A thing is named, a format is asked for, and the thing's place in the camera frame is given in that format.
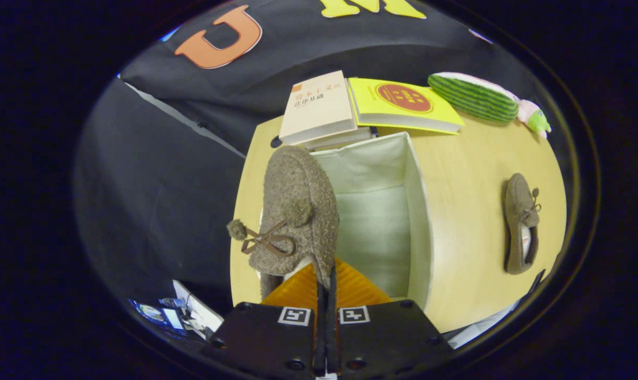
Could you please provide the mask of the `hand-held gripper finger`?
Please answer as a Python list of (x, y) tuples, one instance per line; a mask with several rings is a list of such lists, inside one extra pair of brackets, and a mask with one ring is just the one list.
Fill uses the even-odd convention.
[(315, 378), (326, 370), (326, 289), (296, 270), (261, 303), (242, 301), (200, 353), (229, 378)]
[(327, 368), (339, 378), (425, 378), (454, 353), (414, 300), (394, 300), (336, 259), (327, 318)]

